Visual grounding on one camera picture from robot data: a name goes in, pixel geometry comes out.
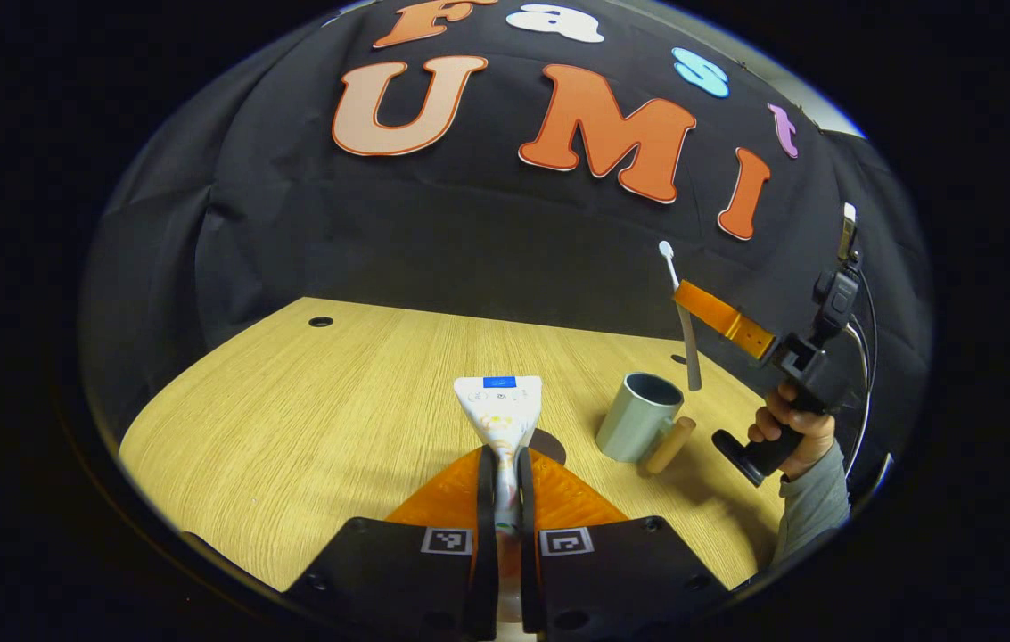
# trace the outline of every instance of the gray sleeve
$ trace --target gray sleeve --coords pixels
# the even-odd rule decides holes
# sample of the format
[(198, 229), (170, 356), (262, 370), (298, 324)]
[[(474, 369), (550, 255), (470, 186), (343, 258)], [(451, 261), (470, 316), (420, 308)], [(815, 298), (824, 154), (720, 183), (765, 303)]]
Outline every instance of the gray sleeve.
[(841, 447), (834, 441), (830, 451), (806, 474), (793, 483), (782, 475), (779, 496), (786, 499), (786, 513), (779, 524), (779, 540), (771, 565), (785, 561), (818, 535), (838, 528), (849, 519), (849, 492), (841, 463)]

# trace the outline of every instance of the mug handle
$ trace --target mug handle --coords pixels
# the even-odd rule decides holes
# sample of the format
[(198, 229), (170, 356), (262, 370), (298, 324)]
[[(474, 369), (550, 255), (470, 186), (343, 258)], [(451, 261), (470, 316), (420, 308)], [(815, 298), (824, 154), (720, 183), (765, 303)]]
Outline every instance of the mug handle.
[(655, 448), (655, 452), (652, 452), (651, 456), (647, 459), (647, 463), (644, 464), (647, 472), (655, 475), (663, 471), (667, 467), (668, 463), (675, 459), (675, 455), (680, 453), (680, 448), (683, 447), (684, 443), (687, 443), (688, 439), (691, 439), (691, 433), (695, 430), (695, 420), (691, 417), (680, 417), (675, 420), (675, 427), (672, 428), (671, 433), (665, 436), (664, 441), (660, 442), (659, 447)]

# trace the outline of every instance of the orange letter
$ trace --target orange letter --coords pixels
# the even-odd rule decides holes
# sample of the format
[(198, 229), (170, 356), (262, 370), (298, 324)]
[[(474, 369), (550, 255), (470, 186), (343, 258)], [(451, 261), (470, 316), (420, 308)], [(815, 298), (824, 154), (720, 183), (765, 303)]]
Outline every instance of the orange letter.
[(421, 112), (414, 122), (384, 126), (378, 122), (378, 105), (390, 79), (406, 69), (406, 63), (378, 63), (346, 73), (345, 91), (334, 112), (330, 135), (351, 154), (396, 156), (427, 147), (444, 135), (457, 115), (469, 74), (489, 66), (479, 57), (432, 58), (423, 65), (434, 73)]
[(573, 151), (577, 127), (595, 178), (607, 172), (638, 145), (631, 166), (619, 172), (619, 185), (639, 196), (675, 203), (675, 171), (687, 131), (695, 126), (691, 112), (663, 98), (643, 103), (627, 118), (619, 113), (615, 96), (604, 77), (567, 65), (548, 65), (552, 99), (535, 141), (520, 145), (520, 159), (548, 170), (575, 170), (580, 157)]
[(748, 241), (754, 235), (758, 196), (771, 178), (771, 168), (746, 147), (736, 147), (733, 153), (738, 157), (738, 182), (733, 184), (730, 204), (719, 212), (719, 227), (735, 239)]
[(393, 31), (386, 36), (379, 37), (374, 43), (375, 49), (390, 47), (391, 44), (399, 44), (410, 40), (421, 40), (422, 37), (430, 37), (444, 33), (444, 26), (434, 24), (436, 18), (444, 18), (451, 23), (465, 19), (469, 13), (473, 12), (471, 4), (496, 4), (497, 0), (461, 0), (454, 3), (452, 0), (434, 0), (432, 3), (410, 4), (398, 10), (402, 17), (398, 18), (398, 24), (394, 25)]

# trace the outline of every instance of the human hand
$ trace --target human hand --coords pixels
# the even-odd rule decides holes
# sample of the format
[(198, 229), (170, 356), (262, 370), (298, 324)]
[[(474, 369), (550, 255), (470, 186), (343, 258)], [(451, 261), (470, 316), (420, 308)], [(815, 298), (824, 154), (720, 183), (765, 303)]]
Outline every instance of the human hand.
[(782, 436), (779, 423), (791, 426), (803, 435), (790, 456), (779, 466), (786, 478), (794, 480), (806, 474), (833, 447), (833, 430), (836, 423), (829, 415), (794, 410), (790, 403), (798, 399), (798, 389), (790, 382), (779, 384), (778, 390), (766, 395), (766, 406), (754, 414), (754, 423), (746, 432), (750, 441), (766, 441)]

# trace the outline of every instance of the wooden table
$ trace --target wooden table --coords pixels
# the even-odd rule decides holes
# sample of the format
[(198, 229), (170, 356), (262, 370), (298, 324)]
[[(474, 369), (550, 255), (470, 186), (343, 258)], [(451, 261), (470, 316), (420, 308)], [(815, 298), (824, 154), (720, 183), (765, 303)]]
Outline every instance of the wooden table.
[[(332, 317), (315, 328), (312, 317)], [(683, 342), (302, 298), (216, 347), (152, 400), (120, 456), (175, 527), (287, 590), (342, 522), (383, 519), (481, 442), (452, 393), (464, 376), (538, 375), (537, 426), (566, 466), (627, 516), (659, 515), (728, 587), (769, 563), (783, 501), (711, 444), (741, 441), (762, 399), (709, 358), (683, 414), (699, 424), (642, 477), (595, 435), (623, 376), (685, 391)]]

